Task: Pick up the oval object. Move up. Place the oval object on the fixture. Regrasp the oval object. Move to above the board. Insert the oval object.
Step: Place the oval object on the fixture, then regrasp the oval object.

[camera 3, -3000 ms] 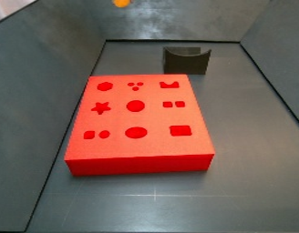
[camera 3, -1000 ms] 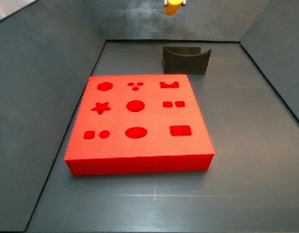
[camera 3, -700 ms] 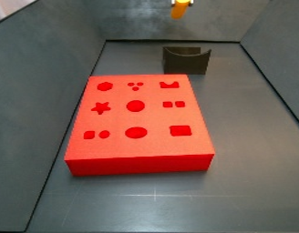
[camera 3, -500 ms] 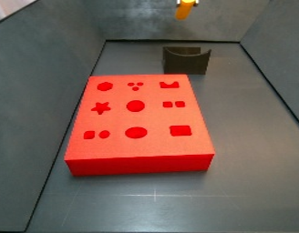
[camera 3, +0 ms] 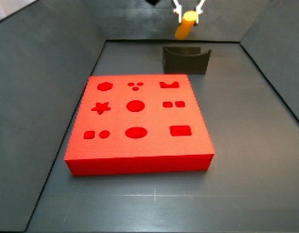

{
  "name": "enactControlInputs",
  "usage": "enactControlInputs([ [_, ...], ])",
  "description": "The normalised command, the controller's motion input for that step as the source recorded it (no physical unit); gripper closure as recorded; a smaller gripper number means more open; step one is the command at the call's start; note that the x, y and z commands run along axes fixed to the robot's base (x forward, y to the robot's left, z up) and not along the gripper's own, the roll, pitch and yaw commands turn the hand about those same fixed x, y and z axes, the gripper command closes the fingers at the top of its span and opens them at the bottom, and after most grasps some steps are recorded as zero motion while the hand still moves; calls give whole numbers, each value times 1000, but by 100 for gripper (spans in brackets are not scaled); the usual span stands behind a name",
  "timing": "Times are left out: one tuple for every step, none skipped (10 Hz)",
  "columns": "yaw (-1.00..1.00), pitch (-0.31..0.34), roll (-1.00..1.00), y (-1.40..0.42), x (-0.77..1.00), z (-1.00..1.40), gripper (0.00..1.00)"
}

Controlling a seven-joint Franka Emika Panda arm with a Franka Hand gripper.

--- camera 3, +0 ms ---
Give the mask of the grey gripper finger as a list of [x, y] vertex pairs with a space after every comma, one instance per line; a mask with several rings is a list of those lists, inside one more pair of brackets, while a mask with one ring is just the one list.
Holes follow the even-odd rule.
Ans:
[[199, 0], [198, 5], [195, 7], [195, 12], [198, 14], [195, 25], [199, 24], [199, 16], [203, 14], [203, 5], [204, 5], [206, 1], [207, 0]]
[[171, 0], [171, 2], [173, 4], [172, 12], [177, 15], [177, 23], [180, 24], [183, 21], [183, 6], [180, 5], [179, 0]]

